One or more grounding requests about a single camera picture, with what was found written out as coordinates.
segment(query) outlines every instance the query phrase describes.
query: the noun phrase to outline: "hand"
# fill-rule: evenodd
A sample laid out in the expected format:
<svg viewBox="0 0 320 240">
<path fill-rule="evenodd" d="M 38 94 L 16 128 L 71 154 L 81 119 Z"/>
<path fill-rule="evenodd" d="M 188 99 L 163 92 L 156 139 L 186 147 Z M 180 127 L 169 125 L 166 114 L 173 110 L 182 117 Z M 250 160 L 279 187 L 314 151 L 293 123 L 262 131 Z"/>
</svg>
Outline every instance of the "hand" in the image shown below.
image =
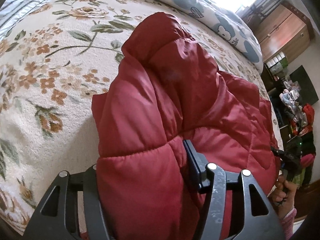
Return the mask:
<svg viewBox="0 0 320 240">
<path fill-rule="evenodd" d="M 279 202 L 286 198 L 282 205 L 273 205 L 279 219 L 284 219 L 285 216 L 294 208 L 294 196 L 297 191 L 297 185 L 293 182 L 288 182 L 284 179 L 284 176 L 280 175 L 275 186 L 276 189 L 270 194 L 269 198 L 272 202 Z M 287 194 L 283 192 L 284 187 L 289 190 Z"/>
</svg>

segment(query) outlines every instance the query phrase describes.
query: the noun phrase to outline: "black metal clamp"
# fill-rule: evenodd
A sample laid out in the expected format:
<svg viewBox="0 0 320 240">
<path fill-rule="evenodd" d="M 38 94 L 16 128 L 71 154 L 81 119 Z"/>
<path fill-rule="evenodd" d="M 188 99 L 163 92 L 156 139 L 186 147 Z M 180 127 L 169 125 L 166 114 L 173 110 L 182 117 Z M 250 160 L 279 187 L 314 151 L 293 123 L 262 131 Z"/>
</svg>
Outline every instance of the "black metal clamp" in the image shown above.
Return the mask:
<svg viewBox="0 0 320 240">
<path fill-rule="evenodd" d="M 84 215 L 90 240 L 112 240 L 99 201 L 96 165 L 70 175 L 62 171 L 54 179 L 23 234 L 23 240 L 82 240 L 78 221 L 78 191 L 83 191 Z"/>
<path fill-rule="evenodd" d="M 219 240 L 226 191 L 232 190 L 233 204 L 229 237 L 225 240 L 284 240 L 285 235 L 271 203 L 249 170 L 224 171 L 208 163 L 190 140 L 183 141 L 194 189 L 206 193 L 193 240 Z"/>
<path fill-rule="evenodd" d="M 279 219 L 249 170 L 224 171 L 196 152 L 190 140 L 183 141 L 189 161 L 192 187 L 206 193 L 193 240 L 219 240 L 226 191 L 232 190 L 230 235 L 226 240 L 284 240 Z M 24 232 L 23 240 L 81 240 L 77 192 L 84 194 L 84 215 L 90 240 L 112 240 L 113 235 L 102 210 L 95 165 L 70 175 L 62 171 L 52 182 Z"/>
</svg>

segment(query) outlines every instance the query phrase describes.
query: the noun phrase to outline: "black panel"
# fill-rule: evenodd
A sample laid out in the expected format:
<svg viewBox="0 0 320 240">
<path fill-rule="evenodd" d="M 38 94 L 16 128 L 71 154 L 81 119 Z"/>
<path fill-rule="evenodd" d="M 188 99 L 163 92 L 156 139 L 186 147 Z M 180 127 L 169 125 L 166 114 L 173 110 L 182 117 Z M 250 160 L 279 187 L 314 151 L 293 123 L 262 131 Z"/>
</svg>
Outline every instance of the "black panel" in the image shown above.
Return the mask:
<svg viewBox="0 0 320 240">
<path fill-rule="evenodd" d="M 275 84 L 274 84 L 274 80 L 272 78 L 272 75 L 271 75 L 270 71 L 268 70 L 268 67 L 266 67 L 265 64 L 263 65 L 263 70 L 262 70 L 262 73 L 260 76 L 261 76 L 261 79 L 262 79 L 264 86 L 266 87 L 267 92 L 269 92 L 270 90 L 275 88 Z"/>
<path fill-rule="evenodd" d="M 306 103 L 313 105 L 319 100 L 316 90 L 302 65 L 290 74 L 290 78 L 292 82 L 298 81 L 301 87 L 301 91 L 299 92 L 302 96 L 301 105 L 304 106 Z"/>
</svg>

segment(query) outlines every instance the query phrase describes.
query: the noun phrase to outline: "blue floral pillowcase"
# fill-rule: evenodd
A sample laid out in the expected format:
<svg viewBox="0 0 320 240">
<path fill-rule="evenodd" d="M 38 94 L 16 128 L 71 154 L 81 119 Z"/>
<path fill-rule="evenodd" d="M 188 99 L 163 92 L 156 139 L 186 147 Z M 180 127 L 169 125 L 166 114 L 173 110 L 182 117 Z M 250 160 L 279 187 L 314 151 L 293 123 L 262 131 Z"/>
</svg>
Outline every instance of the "blue floral pillowcase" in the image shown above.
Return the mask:
<svg viewBox="0 0 320 240">
<path fill-rule="evenodd" d="M 235 13 L 221 8 L 212 0 L 158 0 L 170 5 L 201 23 L 238 49 L 262 73 L 260 45 L 249 27 Z"/>
</svg>

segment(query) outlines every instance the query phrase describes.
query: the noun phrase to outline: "metal rivet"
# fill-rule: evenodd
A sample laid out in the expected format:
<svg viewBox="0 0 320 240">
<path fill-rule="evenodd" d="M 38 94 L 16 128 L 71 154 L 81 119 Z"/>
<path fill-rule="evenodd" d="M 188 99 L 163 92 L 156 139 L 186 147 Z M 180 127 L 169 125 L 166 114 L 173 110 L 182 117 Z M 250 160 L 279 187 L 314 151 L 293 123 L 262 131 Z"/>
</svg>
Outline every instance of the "metal rivet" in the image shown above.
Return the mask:
<svg viewBox="0 0 320 240">
<path fill-rule="evenodd" d="M 62 172 L 59 173 L 59 176 L 62 177 L 62 178 L 67 176 L 67 175 L 68 175 L 67 171 L 62 171 Z"/>
<path fill-rule="evenodd" d="M 208 168 L 210 170 L 215 170 L 217 168 L 217 165 L 215 163 L 208 163 Z"/>
<path fill-rule="evenodd" d="M 242 171 L 242 174 L 243 174 L 244 176 L 250 176 L 250 175 L 251 175 L 251 171 L 249 171 L 249 170 L 243 170 L 243 171 Z"/>
</svg>

